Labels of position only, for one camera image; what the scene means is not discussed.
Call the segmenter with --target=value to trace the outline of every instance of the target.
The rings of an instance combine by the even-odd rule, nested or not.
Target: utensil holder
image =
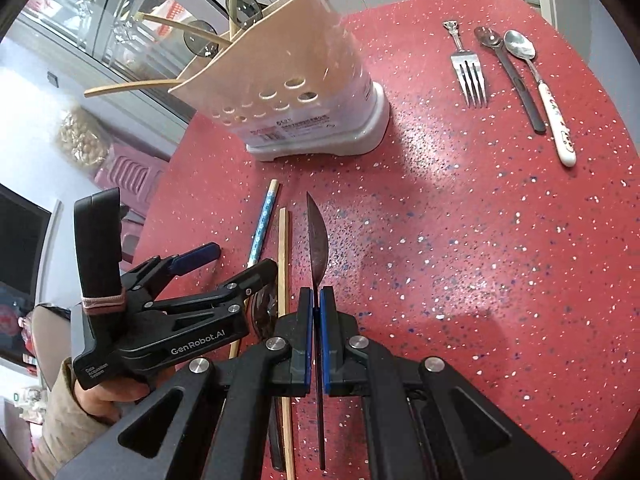
[[[375,148],[389,103],[327,0],[277,0],[213,60],[196,57],[169,92],[240,137],[258,160]]]

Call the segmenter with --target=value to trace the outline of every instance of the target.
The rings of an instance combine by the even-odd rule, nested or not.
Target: blue patterned chopstick
[[[262,243],[264,242],[264,236],[267,232],[267,225],[269,224],[269,218],[271,217],[271,211],[273,210],[273,204],[276,201],[277,193],[278,181],[274,178],[269,184],[267,195],[264,197],[264,203],[262,204],[262,211],[260,212],[258,225],[255,228],[254,242],[251,244],[249,261],[246,264],[247,268],[254,266],[260,259]]]

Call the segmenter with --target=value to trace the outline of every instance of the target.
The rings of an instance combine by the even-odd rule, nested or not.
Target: screw head
[[[444,370],[444,361],[439,357],[427,357],[424,360],[424,367],[430,372],[441,372]]]
[[[349,346],[351,348],[362,350],[369,346],[369,340],[363,335],[355,335],[349,338]]]
[[[281,337],[271,337],[264,344],[269,350],[282,350],[287,342]]]
[[[209,361],[204,357],[197,357],[189,363],[189,370],[194,374],[201,374],[209,370]]]

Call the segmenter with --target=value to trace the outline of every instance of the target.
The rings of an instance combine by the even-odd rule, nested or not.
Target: red table
[[[488,109],[465,110],[442,27],[452,18],[480,56]],[[196,116],[152,203],[137,260],[214,240],[223,247],[215,273],[180,278],[165,295],[211,290],[246,264],[264,193],[278,178],[278,206],[292,210],[295,309],[299,287],[311,285],[309,191],[330,235],[323,283],[364,334],[416,360],[442,356],[576,478],[592,478],[639,400],[631,370],[638,156],[620,116],[577,53],[521,0],[411,0],[347,22],[392,104],[382,144],[364,156],[262,164]],[[572,170],[550,133],[529,126],[497,58],[474,39],[478,25],[516,28],[534,42],[572,130]],[[537,99],[529,71],[514,64]],[[272,226],[264,256],[276,258],[276,244]],[[325,399],[325,407],[327,476],[368,478],[358,401]],[[297,475],[320,478],[314,395],[294,400],[293,413]],[[263,476],[277,476],[268,461]]]

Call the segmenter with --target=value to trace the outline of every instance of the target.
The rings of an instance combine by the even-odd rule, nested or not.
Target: metal spoon
[[[529,121],[531,122],[533,129],[537,134],[544,135],[546,131],[545,121],[542,120],[538,107],[533,101],[533,97],[531,97],[529,90],[527,90],[520,74],[518,74],[513,63],[509,60],[509,56],[507,56],[507,53],[504,51],[504,41],[500,34],[491,30],[489,27],[476,27],[474,29],[474,34],[481,44],[494,50],[495,55],[498,56],[498,59],[511,79],[511,83],[513,83],[513,86],[522,100],[522,104],[524,105],[524,109],[527,111],[527,115],[529,116]]]
[[[540,72],[531,62],[536,57],[536,49],[533,47],[526,36],[517,32],[516,30],[507,30],[504,35],[504,46],[515,57],[523,59],[529,65],[533,77],[538,83],[538,91],[540,97],[542,97],[542,103],[545,105],[546,115],[549,117],[549,125],[551,126],[551,132],[554,134],[554,141],[556,142],[556,149],[560,161],[572,168],[575,165],[575,150],[574,145],[569,137],[569,128],[566,127],[560,108],[556,104],[556,100],[551,94],[551,90],[540,77]]]

